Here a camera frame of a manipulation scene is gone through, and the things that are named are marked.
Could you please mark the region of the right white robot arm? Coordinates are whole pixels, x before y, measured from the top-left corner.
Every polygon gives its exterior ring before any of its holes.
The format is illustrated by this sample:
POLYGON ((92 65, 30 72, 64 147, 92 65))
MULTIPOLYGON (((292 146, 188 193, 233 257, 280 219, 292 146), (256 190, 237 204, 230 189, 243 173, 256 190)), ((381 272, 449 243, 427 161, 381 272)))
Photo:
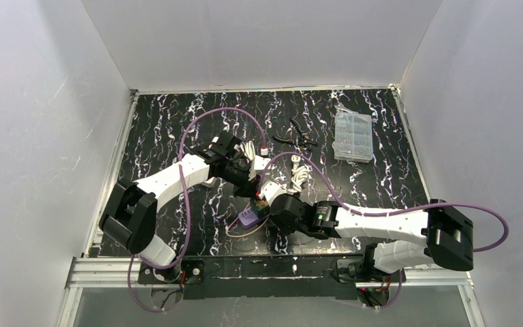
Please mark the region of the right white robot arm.
POLYGON ((422 210, 359 209, 335 201, 308 204, 283 193, 268 198, 270 220, 286 234, 312 238, 384 238, 370 247, 363 270, 392 274, 410 266, 436 264, 470 271, 473 263, 473 222, 457 209, 435 202, 422 210))

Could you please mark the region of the black pliers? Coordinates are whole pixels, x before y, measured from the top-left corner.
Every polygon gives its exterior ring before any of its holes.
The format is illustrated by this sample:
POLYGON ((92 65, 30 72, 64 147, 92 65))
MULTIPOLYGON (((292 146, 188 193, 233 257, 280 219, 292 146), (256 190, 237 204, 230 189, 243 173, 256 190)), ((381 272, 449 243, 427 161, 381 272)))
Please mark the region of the black pliers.
POLYGON ((299 146, 309 149, 312 146, 317 146, 318 143, 311 140, 308 133, 303 131, 301 125, 294 118, 289 119, 290 125, 296 131, 296 134, 291 137, 273 135, 272 139, 281 144, 290 144, 292 146, 299 146))

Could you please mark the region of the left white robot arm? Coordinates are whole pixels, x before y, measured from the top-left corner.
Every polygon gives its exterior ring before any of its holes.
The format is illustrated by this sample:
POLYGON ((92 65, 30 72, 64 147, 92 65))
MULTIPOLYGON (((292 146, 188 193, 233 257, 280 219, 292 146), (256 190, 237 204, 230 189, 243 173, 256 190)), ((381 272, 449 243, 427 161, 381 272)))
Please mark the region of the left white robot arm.
POLYGON ((157 213, 170 200, 184 196, 195 185, 216 178, 231 183, 234 195, 255 198, 259 173, 269 159, 256 154, 251 142, 222 132, 206 146, 196 146, 164 170, 136 181, 121 179, 114 185, 99 221, 104 235, 138 256, 147 265, 169 269, 181 261, 156 233, 157 213))

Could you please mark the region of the clear plastic parts box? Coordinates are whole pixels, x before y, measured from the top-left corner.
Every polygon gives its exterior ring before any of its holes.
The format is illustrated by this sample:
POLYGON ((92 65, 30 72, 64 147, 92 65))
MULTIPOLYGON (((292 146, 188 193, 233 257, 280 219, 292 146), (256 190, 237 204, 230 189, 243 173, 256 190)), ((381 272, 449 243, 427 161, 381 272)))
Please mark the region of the clear plastic parts box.
POLYGON ((334 126, 334 158, 368 163, 373 159, 371 116, 350 110, 337 110, 334 126))

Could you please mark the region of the white tiger power strip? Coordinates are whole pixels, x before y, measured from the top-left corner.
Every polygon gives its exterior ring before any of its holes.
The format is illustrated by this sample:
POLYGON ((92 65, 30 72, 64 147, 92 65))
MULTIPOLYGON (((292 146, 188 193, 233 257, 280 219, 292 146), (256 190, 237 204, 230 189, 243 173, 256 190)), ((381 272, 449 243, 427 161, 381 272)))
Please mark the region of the white tiger power strip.
POLYGON ((201 185, 203 185, 203 186, 205 186, 207 188, 211 188, 211 187, 214 186, 216 181, 217 181, 217 178, 216 177, 212 177, 212 178, 209 178, 208 180, 202 182, 201 185))

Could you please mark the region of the pink charger with cable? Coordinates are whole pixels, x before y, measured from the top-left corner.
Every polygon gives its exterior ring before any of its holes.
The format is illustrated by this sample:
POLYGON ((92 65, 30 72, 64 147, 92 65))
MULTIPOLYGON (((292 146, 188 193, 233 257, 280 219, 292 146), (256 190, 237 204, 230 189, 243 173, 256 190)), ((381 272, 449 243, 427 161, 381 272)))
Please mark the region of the pink charger with cable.
MULTIPOLYGON (((247 204, 241 210, 241 212, 250 206, 251 206, 250 204, 247 204)), ((229 238, 245 238, 247 236, 250 236, 250 235, 256 233, 257 231, 259 231, 260 229, 262 229, 267 224, 268 219, 269 219, 269 217, 267 216, 267 218, 265 220, 254 225, 253 227, 244 228, 238 220, 238 214, 237 214, 236 218, 233 221, 231 221, 230 223, 228 223, 225 227, 226 236, 229 238)))

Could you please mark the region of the purple power strip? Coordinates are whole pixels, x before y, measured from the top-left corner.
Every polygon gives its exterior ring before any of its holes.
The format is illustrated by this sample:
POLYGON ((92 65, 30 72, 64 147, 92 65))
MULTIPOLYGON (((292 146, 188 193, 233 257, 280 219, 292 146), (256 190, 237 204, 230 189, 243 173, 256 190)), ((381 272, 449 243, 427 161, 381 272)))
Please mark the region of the purple power strip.
POLYGON ((269 211, 268 206, 250 206, 238 214, 238 220, 244 228, 251 228, 265 220, 269 211))

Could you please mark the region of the green power adapter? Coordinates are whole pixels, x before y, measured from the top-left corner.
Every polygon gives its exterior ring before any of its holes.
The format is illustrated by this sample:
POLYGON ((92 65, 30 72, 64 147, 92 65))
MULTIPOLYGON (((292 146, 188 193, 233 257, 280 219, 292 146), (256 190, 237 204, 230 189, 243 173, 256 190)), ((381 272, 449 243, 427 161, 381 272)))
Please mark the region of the green power adapter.
POLYGON ((263 215, 266 215, 270 210, 270 205, 266 200, 253 200, 251 202, 251 207, 255 212, 263 215))

